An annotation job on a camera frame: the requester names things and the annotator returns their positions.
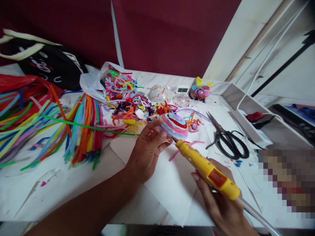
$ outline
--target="maroon wall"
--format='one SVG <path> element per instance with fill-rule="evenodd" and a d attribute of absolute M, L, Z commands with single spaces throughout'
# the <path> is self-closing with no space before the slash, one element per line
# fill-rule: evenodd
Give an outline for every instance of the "maroon wall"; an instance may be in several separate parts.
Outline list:
<path fill-rule="evenodd" d="M 113 0 L 125 67 L 202 76 L 240 1 Z M 63 44 L 96 67 L 118 63 L 110 0 L 9 0 L 0 14 L 0 26 Z"/>
<path fill-rule="evenodd" d="M 126 69 L 202 76 L 241 0 L 113 0 Z"/>
<path fill-rule="evenodd" d="M 0 26 L 72 48 L 96 67 L 118 63 L 110 0 L 9 0 L 0 14 Z"/>
<path fill-rule="evenodd" d="M 15 30 L 13 25 L 10 24 L 10 22 L 8 22 L 6 18 L 4 18 L 2 14 L 2 9 L 0 8 L 0 37 L 3 36 L 2 29 Z M 8 50 L 5 44 L 0 44 L 0 52 L 4 55 L 10 55 L 10 51 Z M 9 65 L 12 63 L 14 63 L 14 61 L 0 57 L 0 66 Z"/>

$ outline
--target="glue gun nozzle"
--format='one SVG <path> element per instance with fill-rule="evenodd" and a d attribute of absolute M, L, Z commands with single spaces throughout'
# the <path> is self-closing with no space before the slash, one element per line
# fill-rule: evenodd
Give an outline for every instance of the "glue gun nozzle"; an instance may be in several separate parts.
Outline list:
<path fill-rule="evenodd" d="M 172 139 L 174 140 L 175 143 L 178 142 L 178 139 L 177 139 L 177 138 L 172 137 Z"/>

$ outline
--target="yellow ear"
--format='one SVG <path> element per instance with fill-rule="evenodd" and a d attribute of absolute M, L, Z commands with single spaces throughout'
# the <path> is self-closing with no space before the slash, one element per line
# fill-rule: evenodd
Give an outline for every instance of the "yellow ear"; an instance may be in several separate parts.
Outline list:
<path fill-rule="evenodd" d="M 201 78 L 199 76 L 196 79 L 196 85 L 197 85 L 197 87 L 200 87 L 200 86 L 203 85 L 203 82 L 202 82 L 202 80 L 201 80 Z"/>

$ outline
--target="hand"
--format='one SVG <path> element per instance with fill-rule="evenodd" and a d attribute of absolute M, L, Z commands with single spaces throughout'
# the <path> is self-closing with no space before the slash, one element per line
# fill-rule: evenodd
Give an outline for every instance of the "hand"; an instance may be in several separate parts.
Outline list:
<path fill-rule="evenodd" d="M 161 125 L 162 120 L 156 120 L 144 127 L 132 150 L 126 170 L 135 177 L 137 183 L 144 184 L 154 173 L 158 156 L 170 143 L 164 142 L 167 136 L 165 131 L 151 131 Z"/>
<path fill-rule="evenodd" d="M 209 161 L 235 183 L 232 172 L 228 168 L 213 159 Z M 219 192 L 212 192 L 198 173 L 191 174 L 202 194 L 209 215 L 223 233 L 227 236 L 259 235 L 248 223 L 243 214 L 244 207 L 238 201 L 229 200 Z"/>

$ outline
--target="pipe cleaner ball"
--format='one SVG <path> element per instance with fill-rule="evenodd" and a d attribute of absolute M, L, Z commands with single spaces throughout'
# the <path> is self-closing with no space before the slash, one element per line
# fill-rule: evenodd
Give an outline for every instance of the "pipe cleaner ball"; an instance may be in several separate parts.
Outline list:
<path fill-rule="evenodd" d="M 151 102 L 156 102 L 158 104 L 164 103 L 164 101 L 169 103 L 171 100 L 171 94 L 165 87 L 154 85 L 149 91 L 148 98 Z"/>
<path fill-rule="evenodd" d="M 165 113 L 157 118 L 163 120 L 160 125 L 162 130 L 165 130 L 168 136 L 173 136 L 177 139 L 185 140 L 188 137 L 188 125 L 186 121 L 179 115 L 174 113 Z"/>

